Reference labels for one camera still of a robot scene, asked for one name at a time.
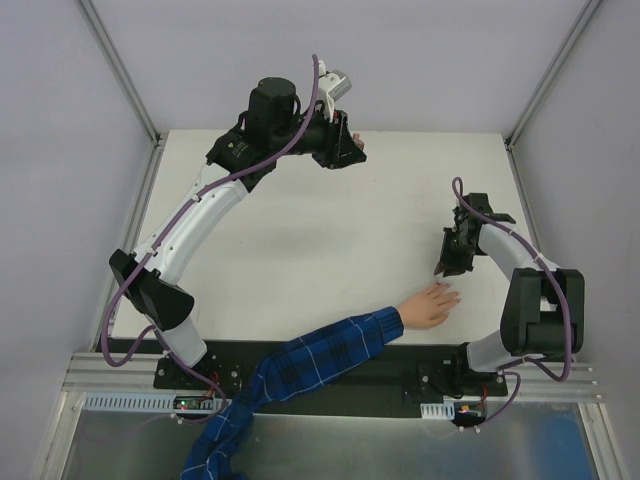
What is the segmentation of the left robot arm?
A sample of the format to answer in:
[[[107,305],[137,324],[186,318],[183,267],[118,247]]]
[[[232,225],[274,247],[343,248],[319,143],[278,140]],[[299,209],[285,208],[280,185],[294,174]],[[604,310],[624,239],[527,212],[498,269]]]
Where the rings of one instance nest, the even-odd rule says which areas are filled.
[[[220,220],[276,167],[285,155],[309,155],[322,168],[337,170],[363,163],[362,145],[336,102],[351,88],[338,70],[319,75],[310,106],[301,107],[295,85],[267,77],[251,91],[247,109],[206,155],[181,205],[130,253],[116,250],[109,266],[136,311],[156,328],[180,361],[176,375],[188,388],[211,377],[207,352],[191,319],[194,298],[178,285],[192,256]]]

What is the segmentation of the aluminium frame post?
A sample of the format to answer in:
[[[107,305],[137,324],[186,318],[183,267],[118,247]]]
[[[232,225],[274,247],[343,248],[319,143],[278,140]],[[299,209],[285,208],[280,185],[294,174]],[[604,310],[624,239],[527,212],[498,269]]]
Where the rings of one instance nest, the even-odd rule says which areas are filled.
[[[542,107],[544,100],[550,94],[566,63],[569,61],[588,27],[604,4],[605,1],[603,0],[588,0],[582,5],[549,65],[536,84],[513,128],[505,136],[504,143],[508,152],[513,151],[535,114]]]
[[[76,1],[75,4],[85,19],[98,48],[101,50],[109,69],[146,137],[153,146],[158,146],[162,140],[162,132],[152,120],[95,2],[91,0],[79,0]]]

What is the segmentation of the blue plaid sleeve forearm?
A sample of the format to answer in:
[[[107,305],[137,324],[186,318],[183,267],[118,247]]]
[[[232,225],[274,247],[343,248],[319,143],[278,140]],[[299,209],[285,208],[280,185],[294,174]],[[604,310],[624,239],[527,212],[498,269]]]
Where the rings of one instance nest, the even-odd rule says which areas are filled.
[[[271,403],[310,394],[378,356],[401,337],[396,308],[349,317],[290,340],[259,362],[225,410],[209,420],[191,447],[182,479],[244,479],[232,457],[248,436],[254,414]]]

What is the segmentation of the right aluminium frame post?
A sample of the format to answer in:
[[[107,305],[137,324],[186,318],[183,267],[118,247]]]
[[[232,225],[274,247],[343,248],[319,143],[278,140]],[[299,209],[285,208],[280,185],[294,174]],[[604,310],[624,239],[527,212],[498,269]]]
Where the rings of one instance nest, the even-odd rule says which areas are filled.
[[[582,5],[549,65],[536,84],[513,128],[505,136],[504,143],[508,152],[513,151],[535,114],[542,107],[544,100],[550,94],[566,63],[569,61],[588,27],[604,4],[605,1],[603,0],[588,0]]]

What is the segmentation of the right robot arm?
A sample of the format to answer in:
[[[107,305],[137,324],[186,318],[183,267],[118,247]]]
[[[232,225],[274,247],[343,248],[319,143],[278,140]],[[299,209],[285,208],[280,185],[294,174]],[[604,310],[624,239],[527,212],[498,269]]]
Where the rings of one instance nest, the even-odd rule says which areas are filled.
[[[584,340],[584,276],[547,260],[517,232],[510,215],[492,210],[487,194],[457,199],[435,275],[462,275],[472,271],[475,257],[486,256],[509,288],[498,330],[459,345],[449,363],[432,371],[431,387],[453,398],[478,394],[524,363],[565,381]]]

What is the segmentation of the mannequin hand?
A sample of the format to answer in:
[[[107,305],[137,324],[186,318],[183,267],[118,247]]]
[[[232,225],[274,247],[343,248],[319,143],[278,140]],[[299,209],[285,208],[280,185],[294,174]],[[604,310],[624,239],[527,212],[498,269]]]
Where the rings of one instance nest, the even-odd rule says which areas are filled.
[[[405,328],[431,329],[445,322],[459,303],[459,293],[452,290],[450,284],[435,282],[410,296],[396,309]]]

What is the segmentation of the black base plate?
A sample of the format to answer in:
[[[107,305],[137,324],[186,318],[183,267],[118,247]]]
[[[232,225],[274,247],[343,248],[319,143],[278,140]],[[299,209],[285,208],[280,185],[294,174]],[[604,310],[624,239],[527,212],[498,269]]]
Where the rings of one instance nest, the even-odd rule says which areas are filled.
[[[158,361],[153,387],[211,391],[216,383],[230,400],[245,387],[264,356],[282,344],[270,341],[208,341],[204,357],[195,365],[199,375],[185,372],[170,358]],[[262,406],[264,414],[417,418],[420,407],[472,397],[476,405],[504,400],[507,386],[496,373],[475,373],[463,358],[461,346],[390,345],[331,380],[314,381],[309,390],[295,382],[296,395]]]

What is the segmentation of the pink nail polish bottle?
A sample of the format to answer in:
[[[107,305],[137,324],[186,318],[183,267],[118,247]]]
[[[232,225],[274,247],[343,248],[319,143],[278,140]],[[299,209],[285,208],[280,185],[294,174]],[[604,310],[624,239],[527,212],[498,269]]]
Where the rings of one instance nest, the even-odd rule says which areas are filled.
[[[364,142],[363,142],[363,140],[361,139],[361,136],[360,136],[360,134],[359,134],[359,133],[354,133],[354,134],[352,135],[352,139],[353,139],[354,143],[356,144],[356,146],[357,146],[360,150],[363,150],[363,149],[364,149]]]

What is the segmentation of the left aluminium frame post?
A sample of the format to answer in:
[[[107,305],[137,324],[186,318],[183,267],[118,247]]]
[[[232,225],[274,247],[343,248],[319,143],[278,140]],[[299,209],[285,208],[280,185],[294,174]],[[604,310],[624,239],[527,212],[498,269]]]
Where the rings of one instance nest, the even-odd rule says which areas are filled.
[[[152,120],[95,2],[91,0],[79,0],[76,1],[75,4],[85,19],[98,48],[101,50],[109,69],[146,137],[153,146],[158,146],[162,140],[162,132]]]

